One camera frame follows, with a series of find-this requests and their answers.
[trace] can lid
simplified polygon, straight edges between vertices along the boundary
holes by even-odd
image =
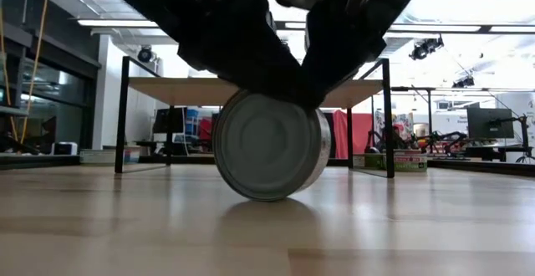
[[[214,131],[223,178],[258,200],[277,200],[302,187],[318,165],[321,149],[317,114],[248,92],[229,100]]]

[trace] robotic arm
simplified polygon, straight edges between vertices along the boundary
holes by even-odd
[[[309,10],[300,65],[276,35],[268,0],[125,0],[179,44],[178,55],[242,89],[315,109],[385,47],[410,0],[276,0]]]

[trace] window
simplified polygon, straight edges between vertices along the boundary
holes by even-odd
[[[6,81],[4,79],[5,75],[3,74],[3,65],[5,63],[6,63],[5,57],[0,54],[0,83],[4,83]]]
[[[72,105],[60,104],[28,95],[22,95],[21,106],[31,101],[30,115],[26,127],[24,144],[49,154],[54,142],[75,142],[80,144],[83,110]],[[17,120],[17,133],[23,133],[23,118]]]
[[[30,88],[34,64],[31,59],[26,59],[24,62],[23,89],[25,90]],[[85,104],[87,101],[85,85],[83,79],[39,63],[33,82],[33,94],[50,95],[63,101]]]

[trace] wooden tabletop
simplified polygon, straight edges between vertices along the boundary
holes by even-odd
[[[130,78],[130,87],[168,105],[224,105],[238,90],[222,79],[198,78]],[[349,80],[329,93],[322,106],[351,108],[381,90],[381,80]]]

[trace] cable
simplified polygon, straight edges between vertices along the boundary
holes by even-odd
[[[446,49],[446,47],[443,47],[443,49],[444,49],[444,51],[446,51],[446,53],[450,56],[450,58],[453,59],[453,61],[456,62],[456,63],[459,65],[459,67],[461,67],[462,71],[464,71],[464,73],[466,74],[466,76],[470,76],[470,75],[471,75],[471,73],[470,73],[468,70],[466,70],[466,68],[464,68],[464,67],[461,65],[461,63],[459,63],[459,61],[453,56],[453,54],[451,54],[451,53],[448,51],[448,49]]]
[[[11,106],[11,89],[9,89],[9,76],[8,66],[6,65],[8,54],[6,53],[6,44],[3,37],[3,9],[0,7],[0,44],[2,45],[2,56],[5,58],[3,62],[3,78],[6,83],[6,96],[8,98],[8,105]],[[13,138],[18,141],[17,127],[15,126],[15,119],[13,116],[9,116],[11,121],[11,131],[13,132]]]
[[[47,8],[48,8],[48,0],[44,0],[43,13],[41,14],[41,28],[39,29],[37,49],[35,52],[35,61],[33,64],[32,79],[30,81],[30,90],[28,92],[28,107],[26,109],[26,111],[28,112],[28,115],[30,113],[30,109],[32,108],[33,83],[35,81],[35,74],[37,74],[37,67],[39,64],[39,55],[41,54],[41,43],[43,42],[44,21],[46,20],[46,16],[47,16]],[[24,138],[26,137],[27,125],[28,125],[28,117],[26,116],[24,117],[23,136],[20,139],[21,144],[24,143]]]

